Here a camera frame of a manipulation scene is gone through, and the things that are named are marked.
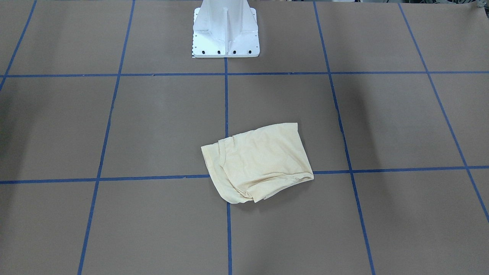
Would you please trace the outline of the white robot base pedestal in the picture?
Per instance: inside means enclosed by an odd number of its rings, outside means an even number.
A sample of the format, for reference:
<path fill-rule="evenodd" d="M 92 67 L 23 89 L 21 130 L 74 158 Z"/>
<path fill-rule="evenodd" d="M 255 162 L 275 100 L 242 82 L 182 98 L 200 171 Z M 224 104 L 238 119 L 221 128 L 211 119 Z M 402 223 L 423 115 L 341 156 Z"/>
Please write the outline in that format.
<path fill-rule="evenodd" d="M 256 9 L 246 0 L 204 0 L 193 12 L 193 58 L 254 58 L 260 54 Z"/>

